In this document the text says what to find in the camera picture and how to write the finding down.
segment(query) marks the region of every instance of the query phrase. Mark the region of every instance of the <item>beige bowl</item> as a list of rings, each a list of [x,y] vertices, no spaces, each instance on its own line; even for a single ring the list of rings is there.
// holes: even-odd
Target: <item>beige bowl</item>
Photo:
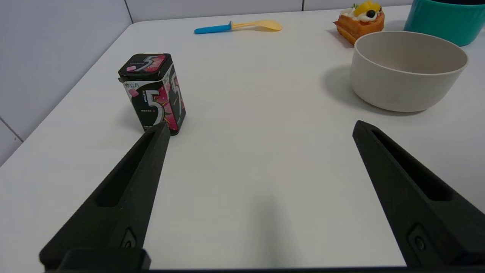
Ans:
[[[467,63],[461,48],[441,38],[375,32],[356,41],[350,82],[354,92],[372,105],[415,112],[440,101]]]

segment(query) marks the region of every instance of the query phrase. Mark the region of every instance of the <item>number 5 logo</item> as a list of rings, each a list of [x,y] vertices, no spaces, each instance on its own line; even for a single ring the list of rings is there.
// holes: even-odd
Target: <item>number 5 logo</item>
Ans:
[[[163,119],[165,112],[164,112],[162,106],[158,102],[153,101],[153,96],[159,96],[160,92],[158,90],[146,90],[145,94],[146,94],[146,102],[148,103],[148,105],[154,106],[158,109],[158,115],[157,115],[157,118],[155,119],[155,122],[153,123],[153,125],[158,124]]]
[[[140,72],[140,71],[144,70],[145,68],[149,67],[151,64],[153,64],[152,58],[156,58],[156,57],[157,56],[148,56],[147,58],[145,58],[145,60],[143,60],[144,62],[146,62],[146,65],[135,69],[135,71]]]
[[[170,79],[170,82],[172,83],[172,86],[174,88],[174,92],[178,97],[178,109],[179,109],[179,115],[182,114],[182,95],[180,94],[180,88],[178,85],[175,85],[175,73],[172,75],[172,78]]]

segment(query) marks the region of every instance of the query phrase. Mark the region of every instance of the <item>blueberry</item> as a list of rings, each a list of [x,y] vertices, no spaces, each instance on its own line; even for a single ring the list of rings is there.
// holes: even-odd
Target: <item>blueberry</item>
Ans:
[[[372,18],[372,17],[374,17],[374,15],[375,15],[375,11],[373,11],[373,10],[369,10],[369,11],[366,13],[366,15],[367,15],[367,17]]]

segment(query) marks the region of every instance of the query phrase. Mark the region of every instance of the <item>yellow spoon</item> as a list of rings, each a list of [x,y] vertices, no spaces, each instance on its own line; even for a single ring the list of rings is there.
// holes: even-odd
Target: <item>yellow spoon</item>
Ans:
[[[280,31],[283,27],[275,21],[271,20],[259,20],[249,23],[233,24],[232,21],[227,25],[205,27],[194,30],[195,34],[205,34],[205,33],[215,33],[229,31],[237,28],[249,27],[249,26],[260,26],[270,31]]]

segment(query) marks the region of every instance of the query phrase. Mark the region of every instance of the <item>black gum canister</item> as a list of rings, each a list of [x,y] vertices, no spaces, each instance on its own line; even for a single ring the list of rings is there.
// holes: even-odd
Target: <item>black gum canister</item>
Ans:
[[[178,134],[185,105],[170,54],[133,55],[118,75],[145,131],[165,121]]]

